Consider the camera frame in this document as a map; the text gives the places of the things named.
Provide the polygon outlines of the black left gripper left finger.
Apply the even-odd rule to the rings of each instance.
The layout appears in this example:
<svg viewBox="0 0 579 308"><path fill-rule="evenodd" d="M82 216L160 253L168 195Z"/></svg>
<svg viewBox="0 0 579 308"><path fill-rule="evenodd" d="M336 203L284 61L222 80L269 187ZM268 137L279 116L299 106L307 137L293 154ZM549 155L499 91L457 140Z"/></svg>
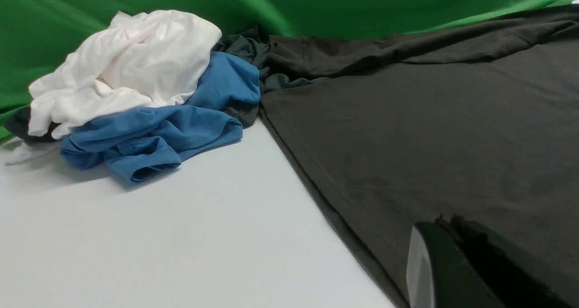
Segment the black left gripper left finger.
<svg viewBox="0 0 579 308"><path fill-rule="evenodd" d="M412 227L406 280L412 308L503 306L450 232L434 222L418 222Z"/></svg>

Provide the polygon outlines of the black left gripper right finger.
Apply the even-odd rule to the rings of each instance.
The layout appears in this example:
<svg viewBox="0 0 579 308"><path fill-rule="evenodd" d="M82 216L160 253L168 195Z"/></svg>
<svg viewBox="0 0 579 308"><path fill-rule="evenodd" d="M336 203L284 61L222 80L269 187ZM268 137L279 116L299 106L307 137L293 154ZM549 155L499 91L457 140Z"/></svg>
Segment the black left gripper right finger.
<svg viewBox="0 0 579 308"><path fill-rule="evenodd" d="M571 280L478 222L453 215L450 226L484 283L507 308L570 308Z"/></svg>

